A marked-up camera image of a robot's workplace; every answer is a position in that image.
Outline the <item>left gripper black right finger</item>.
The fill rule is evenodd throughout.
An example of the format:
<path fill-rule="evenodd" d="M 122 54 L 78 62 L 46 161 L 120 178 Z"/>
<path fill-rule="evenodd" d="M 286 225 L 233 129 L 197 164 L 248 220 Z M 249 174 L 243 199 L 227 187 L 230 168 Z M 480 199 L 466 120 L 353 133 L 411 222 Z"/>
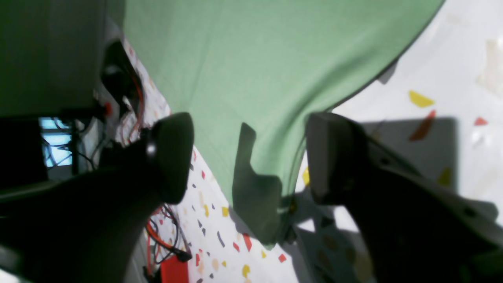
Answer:
<path fill-rule="evenodd" d="M 502 282 L 495 205 L 426 179 L 341 115 L 310 114 L 305 137 L 313 200 L 347 209 L 377 281 Z"/>

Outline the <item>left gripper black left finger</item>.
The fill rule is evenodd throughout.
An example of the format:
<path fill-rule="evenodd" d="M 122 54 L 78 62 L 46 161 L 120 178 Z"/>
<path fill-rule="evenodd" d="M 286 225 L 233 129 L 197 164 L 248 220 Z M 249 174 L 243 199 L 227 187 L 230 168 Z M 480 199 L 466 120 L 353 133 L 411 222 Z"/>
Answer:
<path fill-rule="evenodd" d="M 122 283 L 142 230 L 184 197 L 191 115 L 158 120 L 108 165 L 1 193 L 1 282 Z"/>

